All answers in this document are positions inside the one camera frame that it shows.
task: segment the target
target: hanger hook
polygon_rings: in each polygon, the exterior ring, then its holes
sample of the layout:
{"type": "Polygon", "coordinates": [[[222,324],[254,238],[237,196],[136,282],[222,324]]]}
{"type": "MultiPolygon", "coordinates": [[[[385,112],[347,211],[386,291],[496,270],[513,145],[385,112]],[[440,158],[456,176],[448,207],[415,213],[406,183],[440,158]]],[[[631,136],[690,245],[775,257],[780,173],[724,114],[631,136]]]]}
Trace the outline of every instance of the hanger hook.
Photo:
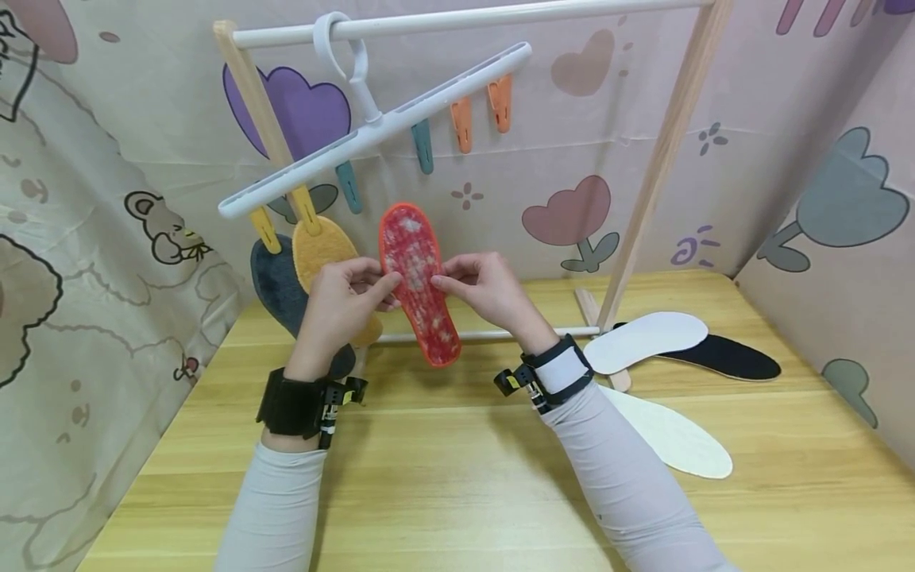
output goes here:
{"type": "Polygon", "coordinates": [[[350,40],[350,49],[352,49],[354,59],[351,78],[347,77],[346,72],[337,63],[333,48],[330,46],[330,28],[337,22],[344,21],[350,21],[350,17],[342,12],[331,12],[318,18],[314,27],[315,51],[321,65],[350,83],[350,87],[359,101],[365,122],[370,124],[379,120],[382,112],[378,110],[375,98],[371,96],[369,86],[365,83],[365,78],[369,75],[369,51],[365,48],[365,42],[361,39],[350,40]]]}

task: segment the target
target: person's left hand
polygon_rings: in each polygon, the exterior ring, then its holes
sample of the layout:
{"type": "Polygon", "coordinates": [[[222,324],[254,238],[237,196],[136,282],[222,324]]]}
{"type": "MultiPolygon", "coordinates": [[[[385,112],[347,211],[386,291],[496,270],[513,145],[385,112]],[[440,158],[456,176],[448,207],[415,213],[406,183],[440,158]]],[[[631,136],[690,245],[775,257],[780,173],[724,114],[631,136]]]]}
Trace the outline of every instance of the person's left hand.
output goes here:
{"type": "Polygon", "coordinates": [[[313,381],[327,375],[334,355],[368,325],[372,312],[400,306],[392,292],[401,279],[397,273],[383,275],[381,264],[366,257],[321,267],[311,282],[286,378],[313,381]]]}

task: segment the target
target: fuzzy insole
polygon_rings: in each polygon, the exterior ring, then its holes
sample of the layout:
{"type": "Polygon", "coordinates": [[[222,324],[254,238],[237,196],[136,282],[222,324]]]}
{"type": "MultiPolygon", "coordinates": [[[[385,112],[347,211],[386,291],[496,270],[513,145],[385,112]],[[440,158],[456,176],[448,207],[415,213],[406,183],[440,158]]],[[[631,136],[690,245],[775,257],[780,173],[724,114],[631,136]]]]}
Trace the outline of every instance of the fuzzy insole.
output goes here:
{"type": "Polygon", "coordinates": [[[734,470],[727,450],[693,421],[664,405],[600,390],[667,466],[705,479],[725,479],[734,470]]]}
{"type": "MultiPolygon", "coordinates": [[[[619,322],[613,328],[625,325],[626,322],[619,322]]],[[[769,382],[781,375],[779,363],[765,353],[716,334],[708,334],[688,350],[666,351],[657,357],[691,363],[747,382],[769,382]]]]}
{"type": "Polygon", "coordinates": [[[585,357],[595,372],[610,375],[667,351],[692,348],[708,335],[705,323],[682,312],[654,312],[588,342],[585,357]]]}
{"type": "Polygon", "coordinates": [[[426,360],[435,367],[453,363],[460,355],[460,337],[445,295],[432,286],[432,276],[442,273],[442,260],[429,220],[415,205],[393,205],[382,216],[378,251],[384,272],[399,272],[404,277],[394,295],[410,319],[426,360]]]}
{"type": "MultiPolygon", "coordinates": [[[[302,326],[308,294],[296,277],[292,262],[292,241],[282,234],[277,234],[276,238],[282,248],[279,254],[270,254],[261,241],[254,244],[251,249],[251,279],[254,282],[254,292],[264,308],[294,338],[302,326]]],[[[352,372],[355,365],[356,353],[347,344],[334,356],[328,376],[342,379],[352,372]]]]}
{"type": "MultiPolygon", "coordinates": [[[[298,274],[299,284],[306,292],[311,288],[311,281],[324,264],[359,257],[350,237],[334,221],[319,216],[318,223],[321,225],[321,232],[318,236],[308,234],[308,230],[302,222],[296,225],[296,230],[292,235],[296,274],[298,274]]],[[[377,341],[381,335],[382,321],[377,316],[372,316],[365,329],[356,334],[350,343],[364,348],[377,341]]]]}

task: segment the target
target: clothespin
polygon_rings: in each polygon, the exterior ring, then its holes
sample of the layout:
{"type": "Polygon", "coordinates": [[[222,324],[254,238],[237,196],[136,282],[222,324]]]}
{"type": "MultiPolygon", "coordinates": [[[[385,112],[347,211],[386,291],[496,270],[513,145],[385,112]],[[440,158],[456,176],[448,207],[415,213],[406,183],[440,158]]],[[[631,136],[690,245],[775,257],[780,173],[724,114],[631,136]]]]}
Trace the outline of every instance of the clothespin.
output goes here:
{"type": "Polygon", "coordinates": [[[292,207],[296,217],[305,224],[308,234],[318,236],[321,234],[321,225],[318,224],[318,213],[315,212],[315,205],[311,202],[311,194],[305,186],[299,187],[286,195],[286,201],[292,207]]]}
{"type": "Polygon", "coordinates": [[[250,216],[251,224],[254,225],[257,235],[261,237],[261,242],[264,243],[267,252],[270,254],[280,254],[280,251],[283,249],[280,246],[279,239],[276,238],[276,229],[274,228],[273,222],[270,220],[270,215],[267,214],[267,209],[265,207],[259,207],[254,210],[250,216]]]}
{"type": "Polygon", "coordinates": [[[343,189],[343,196],[350,205],[350,212],[359,214],[362,212],[362,203],[359,200],[359,189],[356,187],[356,171],[353,170],[349,161],[337,165],[334,170],[337,171],[337,181],[339,181],[340,188],[343,189]]]}
{"type": "Polygon", "coordinates": [[[486,91],[490,95],[490,107],[496,117],[499,133],[508,133],[511,126],[511,74],[491,81],[486,91]]]}
{"type": "Polygon", "coordinates": [[[419,170],[426,175],[432,174],[432,135],[429,131],[429,120],[424,119],[410,128],[413,142],[416,145],[416,158],[419,159],[419,170]]]}
{"type": "Polygon", "coordinates": [[[457,146],[460,152],[466,155],[473,147],[473,137],[470,134],[470,97],[464,97],[451,103],[451,121],[457,132],[457,146]]]}

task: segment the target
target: table surface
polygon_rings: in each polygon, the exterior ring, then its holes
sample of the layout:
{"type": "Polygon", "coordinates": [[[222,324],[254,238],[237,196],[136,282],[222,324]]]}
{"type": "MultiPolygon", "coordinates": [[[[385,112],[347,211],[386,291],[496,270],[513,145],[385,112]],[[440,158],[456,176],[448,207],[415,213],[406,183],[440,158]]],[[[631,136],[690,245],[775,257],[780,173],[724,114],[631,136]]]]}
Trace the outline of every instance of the table surface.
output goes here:
{"type": "MultiPolygon", "coordinates": [[[[555,326],[580,326],[573,288],[599,303],[606,280],[527,288],[555,326]]],[[[459,329],[488,329],[451,307],[459,329]]],[[[675,474],[735,564],[915,570],[915,476],[734,285],[703,271],[635,275],[619,317],[655,310],[695,314],[783,369],[772,383],[658,359],[630,370],[631,394],[690,417],[733,457],[726,480],[675,474]]],[[[399,312],[384,322],[409,331],[399,312]]],[[[244,311],[81,572],[211,569],[260,432],[266,374],[291,342],[260,304],[244,311]]],[[[492,385],[518,355],[513,342],[466,344],[457,363],[434,370],[414,345],[370,349],[367,406],[341,411],[328,456],[312,570],[626,569],[527,397],[492,385]]]]}

